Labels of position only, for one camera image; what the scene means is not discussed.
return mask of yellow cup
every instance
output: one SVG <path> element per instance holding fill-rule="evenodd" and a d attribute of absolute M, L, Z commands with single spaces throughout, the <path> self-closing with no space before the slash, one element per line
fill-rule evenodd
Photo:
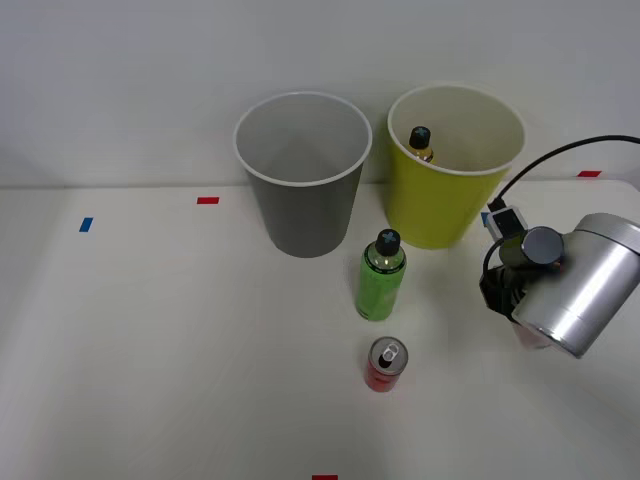
<path fill-rule="evenodd" d="M 405 147 L 411 130 L 431 130 L 433 162 Z M 389 224 L 419 248 L 448 248 L 464 234 L 513 159 L 524 147 L 520 116 L 480 90 L 420 87 L 391 107 L 392 143 Z"/>

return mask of soda can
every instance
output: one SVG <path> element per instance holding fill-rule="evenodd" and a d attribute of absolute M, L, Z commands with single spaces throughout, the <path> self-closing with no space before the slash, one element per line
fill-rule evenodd
<path fill-rule="evenodd" d="M 376 392 L 388 392 L 409 361 L 409 352 L 397 338 L 382 337 L 371 345 L 365 381 Z"/>

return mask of bottle cap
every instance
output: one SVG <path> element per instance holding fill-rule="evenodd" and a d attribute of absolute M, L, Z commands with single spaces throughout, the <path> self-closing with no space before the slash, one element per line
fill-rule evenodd
<path fill-rule="evenodd" d="M 387 228 L 378 234 L 376 250 L 383 257 L 393 257 L 400 250 L 400 234 Z"/>
<path fill-rule="evenodd" d="M 409 146 L 416 150 L 423 150 L 429 146 L 431 140 L 431 131 L 427 127 L 416 127 L 411 130 L 411 138 L 409 138 Z"/>

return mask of plastic bottle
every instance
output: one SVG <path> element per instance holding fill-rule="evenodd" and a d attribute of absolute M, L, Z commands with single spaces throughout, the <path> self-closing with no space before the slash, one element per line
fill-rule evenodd
<path fill-rule="evenodd" d="M 427 127 L 416 127 L 411 130 L 408 150 L 420 160 L 432 163 L 433 150 L 429 146 L 431 131 Z"/>
<path fill-rule="evenodd" d="M 384 320 L 393 310 L 407 261 L 400 234 L 386 229 L 364 249 L 360 262 L 358 313 L 367 320 Z"/>

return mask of gray cup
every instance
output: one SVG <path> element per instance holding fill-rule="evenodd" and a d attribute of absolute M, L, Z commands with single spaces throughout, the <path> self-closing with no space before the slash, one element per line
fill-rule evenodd
<path fill-rule="evenodd" d="M 318 257 L 342 242 L 371 126 L 333 95 L 294 92 L 251 108 L 233 134 L 273 243 L 294 257 Z"/>

